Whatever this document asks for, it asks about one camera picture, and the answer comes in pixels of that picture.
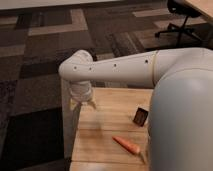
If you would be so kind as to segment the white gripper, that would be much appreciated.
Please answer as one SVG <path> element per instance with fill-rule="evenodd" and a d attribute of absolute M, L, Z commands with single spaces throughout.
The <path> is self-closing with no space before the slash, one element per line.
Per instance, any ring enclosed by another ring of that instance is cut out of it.
<path fill-rule="evenodd" d="M 70 94 L 73 99 L 70 99 L 70 109 L 74 110 L 78 105 L 78 102 L 87 102 L 94 109 L 97 108 L 94 98 L 92 98 L 93 91 L 90 81 L 71 82 L 70 83 Z"/>

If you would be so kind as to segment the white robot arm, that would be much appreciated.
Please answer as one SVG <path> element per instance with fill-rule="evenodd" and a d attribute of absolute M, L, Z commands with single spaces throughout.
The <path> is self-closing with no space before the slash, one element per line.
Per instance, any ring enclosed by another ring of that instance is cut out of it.
<path fill-rule="evenodd" d="M 154 50 L 95 61 L 78 50 L 59 66 L 78 102 L 93 81 L 139 84 L 153 90 L 149 107 L 150 171 L 213 171 L 213 50 Z"/>

